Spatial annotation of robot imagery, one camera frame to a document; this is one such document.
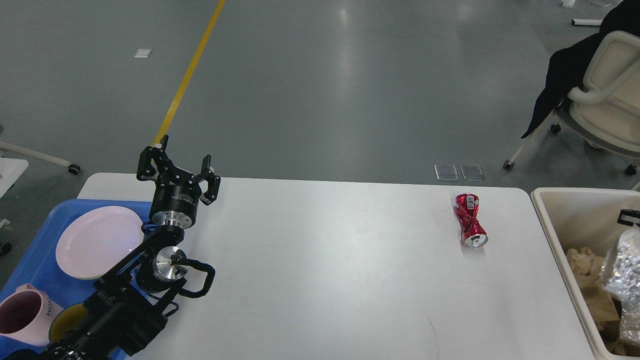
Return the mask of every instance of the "pink mug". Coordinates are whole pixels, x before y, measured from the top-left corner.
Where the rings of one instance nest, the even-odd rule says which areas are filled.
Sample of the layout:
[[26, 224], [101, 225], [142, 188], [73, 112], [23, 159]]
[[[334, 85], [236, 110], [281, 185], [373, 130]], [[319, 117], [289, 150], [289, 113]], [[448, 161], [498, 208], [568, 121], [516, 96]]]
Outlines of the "pink mug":
[[49, 328], [61, 311], [46, 293], [22, 285], [0, 303], [0, 335], [42, 347], [49, 343]]

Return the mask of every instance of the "red can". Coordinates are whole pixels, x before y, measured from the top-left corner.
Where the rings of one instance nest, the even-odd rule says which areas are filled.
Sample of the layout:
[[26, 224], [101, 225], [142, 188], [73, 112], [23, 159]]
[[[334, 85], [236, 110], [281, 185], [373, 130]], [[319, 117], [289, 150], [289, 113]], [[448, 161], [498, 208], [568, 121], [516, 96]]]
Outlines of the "red can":
[[462, 230], [460, 242], [462, 245], [474, 249], [481, 247], [489, 240], [486, 231], [480, 226], [478, 219], [478, 202], [477, 195], [472, 193], [462, 193], [456, 196], [454, 210], [460, 221]]

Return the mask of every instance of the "white table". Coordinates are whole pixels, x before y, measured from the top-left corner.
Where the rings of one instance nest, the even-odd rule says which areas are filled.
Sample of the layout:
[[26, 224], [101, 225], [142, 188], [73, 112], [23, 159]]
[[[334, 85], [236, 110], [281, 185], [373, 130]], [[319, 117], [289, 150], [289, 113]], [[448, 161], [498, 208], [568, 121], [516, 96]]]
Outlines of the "white table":
[[0, 197], [6, 193], [18, 177], [27, 169], [29, 163], [22, 159], [10, 159], [0, 157]]
[[[79, 197], [153, 189], [102, 173]], [[463, 192], [480, 197], [481, 249], [459, 243]], [[519, 189], [223, 178], [180, 247], [217, 269], [212, 290], [179, 297], [135, 359], [593, 359]]]

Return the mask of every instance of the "yellow floor line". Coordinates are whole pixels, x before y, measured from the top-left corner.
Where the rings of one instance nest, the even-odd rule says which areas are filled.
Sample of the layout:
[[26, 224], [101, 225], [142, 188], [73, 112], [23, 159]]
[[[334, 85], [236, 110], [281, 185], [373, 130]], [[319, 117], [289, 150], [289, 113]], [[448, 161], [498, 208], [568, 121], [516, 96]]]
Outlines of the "yellow floor line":
[[160, 139], [162, 139], [164, 134], [166, 134], [166, 131], [169, 129], [169, 125], [171, 125], [171, 121], [173, 121], [173, 116], [175, 115], [175, 111], [178, 110], [178, 105], [180, 105], [180, 101], [182, 100], [184, 91], [187, 90], [189, 81], [191, 81], [193, 72], [195, 71], [196, 66], [198, 66], [198, 61], [200, 61], [200, 57], [202, 55], [202, 52], [204, 51], [204, 47], [207, 45], [207, 41], [209, 40], [211, 31], [213, 30], [213, 27], [216, 25], [216, 21], [218, 21], [218, 16], [220, 16], [220, 11], [222, 11], [222, 7], [224, 5], [225, 5], [225, 0], [218, 1], [218, 5], [216, 6], [216, 11], [213, 12], [213, 16], [209, 21], [209, 25], [207, 25], [207, 29], [204, 31], [204, 34], [200, 39], [200, 43], [198, 44], [198, 49], [196, 49], [196, 53], [191, 58], [191, 63], [187, 68], [187, 72], [184, 73], [184, 77], [182, 78], [180, 87], [178, 87], [178, 91], [175, 93], [175, 97], [173, 97], [171, 106], [169, 106], [169, 110], [166, 112], [166, 115], [164, 116], [162, 125], [160, 125], [160, 130], [158, 130], [158, 134], [154, 139], [154, 144], [159, 143]]

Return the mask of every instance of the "blue tray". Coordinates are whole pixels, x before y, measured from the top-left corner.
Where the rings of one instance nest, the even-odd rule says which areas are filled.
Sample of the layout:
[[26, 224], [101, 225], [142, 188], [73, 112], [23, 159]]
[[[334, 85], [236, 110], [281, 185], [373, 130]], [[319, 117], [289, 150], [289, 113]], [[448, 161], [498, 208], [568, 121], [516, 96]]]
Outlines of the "blue tray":
[[[93, 288], [95, 280], [75, 279], [60, 270], [56, 261], [58, 239], [67, 226], [82, 214], [112, 205], [135, 211], [143, 222], [149, 219], [150, 202], [84, 199], [61, 202], [49, 213], [29, 249], [0, 291], [0, 300], [6, 299], [18, 286], [28, 282], [46, 292], [51, 300], [62, 307], [84, 302], [95, 290]], [[22, 348], [30, 348], [37, 352], [44, 349], [44, 347], [35, 347], [0, 336], [0, 359]], [[125, 354], [120, 349], [111, 355], [112, 359], [124, 357]]]

